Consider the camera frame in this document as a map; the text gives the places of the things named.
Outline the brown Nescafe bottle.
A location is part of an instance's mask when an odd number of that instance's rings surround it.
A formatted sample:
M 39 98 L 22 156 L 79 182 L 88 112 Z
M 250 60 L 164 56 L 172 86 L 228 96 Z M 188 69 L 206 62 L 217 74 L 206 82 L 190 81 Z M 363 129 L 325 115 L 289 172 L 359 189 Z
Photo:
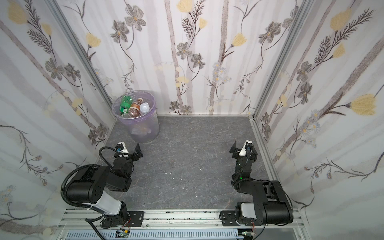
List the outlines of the brown Nescafe bottle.
M 133 102 L 129 108 L 128 114 L 131 118 L 138 118 L 141 116 L 140 106 L 143 103 L 142 98 L 138 98 L 135 102 Z

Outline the green soda bottle yellow cap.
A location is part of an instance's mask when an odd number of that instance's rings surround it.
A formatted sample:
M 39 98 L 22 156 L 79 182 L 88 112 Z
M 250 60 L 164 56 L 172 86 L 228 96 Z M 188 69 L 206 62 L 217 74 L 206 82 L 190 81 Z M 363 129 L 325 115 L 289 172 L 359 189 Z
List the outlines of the green soda bottle yellow cap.
M 124 95 L 120 103 L 120 113 L 125 114 L 133 103 L 133 99 L 130 96 Z

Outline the white bottle red cap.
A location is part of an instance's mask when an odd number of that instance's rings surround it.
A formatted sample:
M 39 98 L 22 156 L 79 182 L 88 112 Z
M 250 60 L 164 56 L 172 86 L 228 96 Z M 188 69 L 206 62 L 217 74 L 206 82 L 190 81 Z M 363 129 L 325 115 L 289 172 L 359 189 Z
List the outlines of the white bottle red cap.
M 145 114 L 149 113 L 150 109 L 151 109 L 151 107 L 150 107 L 150 105 L 148 103 L 142 103 L 140 105 L 140 113 L 141 113 L 141 115 L 145 115 Z

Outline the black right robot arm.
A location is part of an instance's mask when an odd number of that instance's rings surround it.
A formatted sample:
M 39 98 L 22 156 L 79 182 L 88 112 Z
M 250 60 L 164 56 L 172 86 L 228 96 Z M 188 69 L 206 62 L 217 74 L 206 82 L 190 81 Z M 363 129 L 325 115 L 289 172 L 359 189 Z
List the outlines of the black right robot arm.
M 234 143 L 230 153 L 236 160 L 231 186 L 240 194 L 252 196 L 252 201 L 237 203 L 233 211 L 221 211 L 219 219 L 222 225 L 253 227 L 291 224 L 294 220 L 292 202 L 281 183 L 251 177 L 252 165 L 258 156 L 253 143 L 245 141 L 242 148 L 237 148 L 237 143 Z

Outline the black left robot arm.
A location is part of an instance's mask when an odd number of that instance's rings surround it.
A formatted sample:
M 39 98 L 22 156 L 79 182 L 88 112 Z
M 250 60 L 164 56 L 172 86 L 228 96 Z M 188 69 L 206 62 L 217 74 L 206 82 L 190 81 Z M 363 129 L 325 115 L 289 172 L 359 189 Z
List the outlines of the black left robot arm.
M 127 227 L 132 214 L 123 201 L 116 200 L 106 192 L 127 192 L 132 183 L 134 162 L 143 157 L 139 144 L 130 153 L 124 142 L 115 147 L 104 146 L 99 149 L 99 157 L 104 165 L 88 164 L 71 171 L 61 185 L 64 202 L 76 208 L 93 210 L 100 217 L 86 222 L 95 228 L 93 222 L 101 220 L 103 229 Z

